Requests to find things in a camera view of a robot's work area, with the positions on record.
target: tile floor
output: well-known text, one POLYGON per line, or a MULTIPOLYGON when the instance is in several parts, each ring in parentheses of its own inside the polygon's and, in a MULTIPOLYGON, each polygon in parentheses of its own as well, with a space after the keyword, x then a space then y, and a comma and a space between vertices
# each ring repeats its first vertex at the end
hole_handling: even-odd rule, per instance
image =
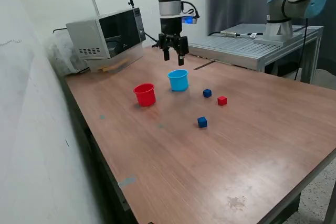
MULTIPOLYGON (((295 73, 287 78, 294 79, 295 73)), ((324 70, 317 70, 315 85, 335 89, 336 76, 324 70)), ((322 224, 327 212, 330 196, 336 180, 336 160, 328 165, 310 183, 301 194, 299 211, 292 215, 285 224, 322 224)))

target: blue cube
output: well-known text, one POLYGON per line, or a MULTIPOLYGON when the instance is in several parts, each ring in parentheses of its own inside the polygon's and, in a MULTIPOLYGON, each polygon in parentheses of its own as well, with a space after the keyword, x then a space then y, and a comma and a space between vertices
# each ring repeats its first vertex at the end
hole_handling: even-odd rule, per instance
POLYGON ((198 126, 200 128, 208 127, 208 122, 207 122, 207 120, 206 120, 206 118, 204 116, 201 117, 201 118, 198 118, 197 121, 198 121, 198 126))
POLYGON ((203 96, 209 98, 212 96, 211 89, 206 89, 203 91, 203 96))

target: metal table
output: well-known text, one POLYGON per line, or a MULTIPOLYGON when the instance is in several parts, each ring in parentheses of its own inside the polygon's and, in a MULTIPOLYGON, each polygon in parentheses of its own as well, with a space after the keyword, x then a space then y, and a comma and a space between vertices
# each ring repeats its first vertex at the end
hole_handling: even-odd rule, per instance
MULTIPOLYGON (((239 34, 263 33, 266 25, 240 24, 226 31, 239 34)), ((293 26, 297 33, 305 33, 304 26, 293 26)), ((302 61, 301 81, 313 83, 317 60, 319 56, 322 26, 309 26, 307 30, 306 48, 302 61)), ((265 66, 301 48, 303 37, 294 40, 287 46, 258 44, 251 38, 230 38, 221 35, 200 37, 189 42, 190 54, 245 67, 259 72, 265 71, 265 66)))

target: tape mark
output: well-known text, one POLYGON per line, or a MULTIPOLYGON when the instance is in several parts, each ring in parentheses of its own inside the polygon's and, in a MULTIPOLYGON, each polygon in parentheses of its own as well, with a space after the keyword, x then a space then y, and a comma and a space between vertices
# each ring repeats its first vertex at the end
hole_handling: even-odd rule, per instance
POLYGON ((134 182, 135 182, 135 177, 134 177, 134 175, 132 175, 131 177, 126 178, 126 179, 123 180, 122 182, 119 182, 119 183, 118 183, 118 186, 119 186, 120 188, 123 188, 123 187, 125 187, 125 186, 130 185, 130 184, 133 184, 134 182))

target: red cube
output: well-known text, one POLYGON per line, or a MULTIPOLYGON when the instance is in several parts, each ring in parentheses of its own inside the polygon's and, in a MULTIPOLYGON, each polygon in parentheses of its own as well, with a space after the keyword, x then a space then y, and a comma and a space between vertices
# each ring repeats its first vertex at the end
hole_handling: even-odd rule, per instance
POLYGON ((223 106, 227 104, 227 98, 226 97, 218 97, 217 99, 218 105, 223 106))

